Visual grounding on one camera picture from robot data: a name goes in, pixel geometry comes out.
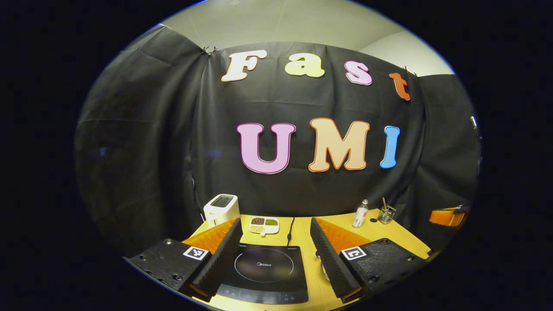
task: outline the wooden table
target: wooden table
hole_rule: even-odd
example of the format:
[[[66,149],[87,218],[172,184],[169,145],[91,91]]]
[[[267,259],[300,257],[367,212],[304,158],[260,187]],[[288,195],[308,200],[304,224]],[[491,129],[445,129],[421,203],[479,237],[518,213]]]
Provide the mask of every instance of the wooden table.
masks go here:
[[[403,228],[397,222],[392,221],[389,224],[381,222],[371,222],[370,219],[378,217],[379,210],[373,209],[367,212],[365,222],[359,228],[351,226],[355,213],[322,216],[323,220],[338,225],[344,229],[350,230],[359,234],[371,241],[382,239],[384,237],[396,242],[401,247],[412,252],[413,254],[423,258],[428,258],[430,248],[421,242],[417,237]],[[256,245],[272,245],[286,246],[288,239],[286,238],[290,230],[292,217],[276,217],[280,221],[280,230],[277,234],[267,234],[261,237],[260,234],[252,233],[248,230],[250,220],[257,216],[241,215],[242,230],[244,235],[240,240],[241,243],[256,244]],[[311,239],[309,229],[311,226],[311,217],[296,217],[292,226],[292,239],[290,245],[299,246],[301,249],[301,258],[304,262],[305,278],[307,281],[307,293],[309,301],[298,304],[262,304],[245,302],[236,300],[221,295],[215,295],[211,298],[208,305],[223,309],[223,310],[256,310],[256,311],[272,311],[272,310],[305,310],[305,311],[321,311],[332,310],[339,308],[345,304],[339,298],[336,298],[330,282],[324,278],[321,272],[321,260],[315,256],[315,245]],[[207,230],[207,223],[204,222],[192,235],[196,235]],[[200,304],[206,303],[196,299]]]

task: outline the water bottle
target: water bottle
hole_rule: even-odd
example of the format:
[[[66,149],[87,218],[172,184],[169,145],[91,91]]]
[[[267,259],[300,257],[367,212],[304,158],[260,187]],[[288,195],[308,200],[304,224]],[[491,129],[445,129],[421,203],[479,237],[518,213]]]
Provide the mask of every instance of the water bottle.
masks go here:
[[[369,201],[367,199],[363,200],[362,204],[357,208],[357,213],[355,214],[355,219],[353,219],[352,227],[359,228],[363,225],[365,221],[365,216],[367,216],[367,211],[369,207],[367,206]]]

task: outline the induction cooktop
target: induction cooktop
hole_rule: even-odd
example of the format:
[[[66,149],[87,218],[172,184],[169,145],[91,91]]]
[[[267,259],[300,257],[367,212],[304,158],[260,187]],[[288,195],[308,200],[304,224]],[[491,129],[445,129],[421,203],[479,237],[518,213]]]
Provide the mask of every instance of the induction cooktop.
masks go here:
[[[240,243],[217,294],[266,304],[308,301],[300,247]]]

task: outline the pink letter u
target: pink letter u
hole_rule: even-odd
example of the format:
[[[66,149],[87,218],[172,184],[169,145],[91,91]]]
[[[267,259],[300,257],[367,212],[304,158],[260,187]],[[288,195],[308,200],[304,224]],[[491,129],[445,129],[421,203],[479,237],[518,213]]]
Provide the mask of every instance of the pink letter u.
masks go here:
[[[290,136],[296,131],[296,127],[288,123],[276,123],[271,126],[271,131],[276,134],[276,157],[271,162],[261,160],[259,157],[259,134],[263,132],[263,126],[257,123],[244,123],[236,128],[241,137],[242,162],[254,172],[262,174],[275,174],[288,166],[290,159]]]

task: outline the black cloth backdrop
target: black cloth backdrop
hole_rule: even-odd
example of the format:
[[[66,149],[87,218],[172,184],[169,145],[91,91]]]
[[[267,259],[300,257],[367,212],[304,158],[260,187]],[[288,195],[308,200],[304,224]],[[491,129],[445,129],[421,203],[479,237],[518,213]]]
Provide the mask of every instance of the black cloth backdrop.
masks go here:
[[[232,53],[264,49],[243,80],[223,82]],[[93,85],[76,130],[76,168],[85,204],[100,232],[124,256],[165,237],[184,239],[202,207],[220,193],[238,196],[241,213],[322,216],[354,212],[382,197],[404,227],[441,250],[457,230],[428,222],[433,209],[469,204],[480,145],[471,102],[455,75],[417,77],[386,61],[333,46],[259,43],[202,54],[158,25],[123,50]],[[288,57],[313,53],[322,77],[285,72]],[[369,86],[346,78],[346,61],[364,63]],[[410,101],[390,73],[407,81]],[[313,173],[313,118],[334,120],[344,137],[353,121],[370,124],[362,170]],[[259,123],[261,159],[275,157],[275,123],[291,123],[290,161],[277,174],[243,163],[242,123]],[[380,167],[385,126],[400,128],[396,166]]]

